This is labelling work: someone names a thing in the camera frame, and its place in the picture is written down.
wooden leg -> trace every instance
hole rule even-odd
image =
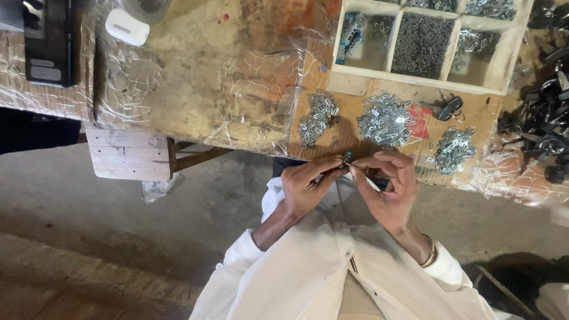
[[[176,144],[174,145],[174,150],[175,150],[176,152],[178,152],[178,151],[184,150],[185,148],[187,148],[187,147],[189,147],[189,146],[191,146],[191,145],[194,145],[194,144],[195,144],[194,142],[180,141],[180,142],[178,142],[178,143],[176,143]]]
[[[186,168],[198,165],[202,162],[207,160],[217,158],[220,155],[224,155],[228,152],[233,151],[232,149],[226,149],[221,147],[213,147],[213,149],[204,151],[204,152],[197,152],[195,154],[189,155],[187,157],[183,157],[176,160],[172,167],[172,173],[178,172],[180,170],[184,170]]]

dark fabric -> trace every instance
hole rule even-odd
[[[77,143],[81,121],[0,107],[0,154]]]
[[[280,177],[283,170],[288,167],[300,166],[305,164],[306,161],[293,160],[288,158],[273,158],[273,178]]]

cardboard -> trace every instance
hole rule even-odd
[[[374,152],[382,150],[382,146],[375,142],[362,141],[358,135],[356,117],[360,117],[364,110],[362,99],[381,95],[382,90],[385,90],[389,94],[414,103],[409,110],[415,117],[417,124],[410,127],[412,130],[411,139],[407,145],[400,147],[399,151],[415,159],[418,179],[423,183],[442,186],[459,186],[470,180],[473,170],[482,164],[482,157],[494,132],[496,119],[502,107],[504,100],[502,96],[443,91],[433,87],[361,77],[361,79],[365,79],[365,93],[362,96],[331,92],[338,102],[340,122],[334,124],[332,129],[325,130],[324,134],[316,140],[316,146],[313,149],[302,149],[299,146],[298,126],[300,119],[310,113],[308,94],[313,93],[316,89],[346,90],[351,93],[359,92],[357,88],[354,88],[354,84],[358,86],[357,82],[361,79],[354,81],[354,79],[351,79],[353,76],[345,79],[346,86],[344,89],[337,85],[337,83],[342,82],[340,78],[343,75],[341,73],[334,74],[336,79],[330,82],[333,86],[328,87],[328,80],[331,74],[327,66],[330,65],[332,51],[333,46],[328,42],[319,40],[310,40],[308,42],[308,53],[306,54],[302,77],[302,87],[306,91],[299,96],[292,121],[287,149],[290,156],[309,161],[325,157],[326,155],[344,154],[347,151],[351,151],[354,153],[354,158],[357,159],[370,156]],[[448,99],[451,97],[450,94],[460,96],[464,101],[462,111],[466,120],[463,123],[459,123],[454,119],[450,119],[447,122],[439,121],[433,117],[432,111],[420,105],[422,101],[430,104],[442,102],[442,96],[446,96]],[[443,132],[452,126],[456,126],[460,130],[474,129],[476,132],[472,137],[472,143],[478,148],[478,151],[474,157],[464,162],[464,170],[462,172],[444,176],[435,168],[434,163],[427,162],[426,158],[434,156],[437,151],[436,145],[441,139]],[[430,143],[434,145],[433,150],[429,150]]]

smartphone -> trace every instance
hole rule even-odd
[[[68,88],[72,85],[71,0],[23,0],[26,79]]]

dark trousers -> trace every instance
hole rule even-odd
[[[0,154],[77,143],[81,121],[0,107]]]

